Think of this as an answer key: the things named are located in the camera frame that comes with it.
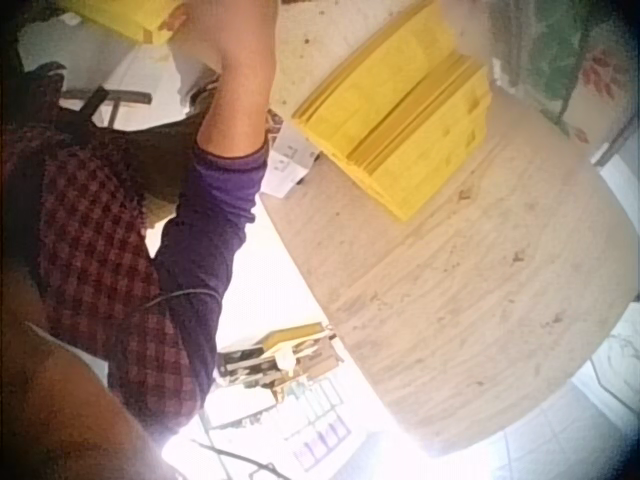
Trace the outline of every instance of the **skin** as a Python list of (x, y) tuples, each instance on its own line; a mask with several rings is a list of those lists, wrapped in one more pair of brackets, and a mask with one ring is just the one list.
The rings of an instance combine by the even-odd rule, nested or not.
[[(259, 150), (275, 74), (275, 0), (187, 4), (187, 25), (210, 46), (223, 80), (197, 136), (224, 157)], [(43, 324), (26, 270), (3, 258), (2, 452), (18, 478), (175, 478), (150, 438), (75, 355), (25, 323)]]

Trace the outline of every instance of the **person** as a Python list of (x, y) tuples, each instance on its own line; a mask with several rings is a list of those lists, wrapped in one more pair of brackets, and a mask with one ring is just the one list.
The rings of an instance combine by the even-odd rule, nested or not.
[[(210, 106), (181, 122), (99, 128), (59, 106), (55, 64), (3, 79), (2, 429), (15, 458), (35, 459), (23, 467), (75, 471), (68, 447), (132, 442), (128, 458), (154, 464), (145, 439), (162, 446), (212, 387), (222, 298), (266, 169), (278, 2), (203, 4), (189, 5), (221, 77)], [(154, 258), (146, 194), (177, 203)], [(109, 362), (111, 394), (31, 326)]]

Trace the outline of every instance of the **patterned cloth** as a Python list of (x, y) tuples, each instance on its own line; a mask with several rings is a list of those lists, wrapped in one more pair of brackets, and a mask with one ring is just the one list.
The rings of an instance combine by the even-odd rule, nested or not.
[(49, 333), (110, 362), (109, 387), (163, 441), (203, 399), (167, 306), (140, 310), (161, 289), (131, 146), (94, 126), (80, 144), (60, 131), (61, 86), (60, 75), (39, 76), (24, 109), (38, 123), (3, 128), (3, 186), (18, 162), (42, 169), (38, 267)]

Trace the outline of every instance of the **purple sleeve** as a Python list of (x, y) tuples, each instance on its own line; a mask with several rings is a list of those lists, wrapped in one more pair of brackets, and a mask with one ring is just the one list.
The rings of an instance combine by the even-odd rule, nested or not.
[(204, 400), (213, 383), (222, 297), (231, 282), (234, 255), (246, 240), (245, 227), (255, 219), (251, 210), (268, 149), (227, 159), (195, 148), (177, 215), (164, 227), (154, 262), (163, 293), (198, 288), (215, 294), (167, 301)]

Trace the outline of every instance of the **wooden table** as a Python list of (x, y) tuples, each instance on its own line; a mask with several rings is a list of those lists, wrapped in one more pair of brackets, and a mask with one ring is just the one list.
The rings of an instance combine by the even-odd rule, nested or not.
[[(289, 116), (411, 3), (284, 8), (274, 108)], [(463, 50), (486, 57), (483, 19), (451, 5)], [(356, 363), (431, 454), (540, 404), (638, 292), (637, 236), (596, 169), (505, 93), (495, 93), (488, 124), (484, 145), (405, 224), (328, 159), (287, 199), (263, 198)]]

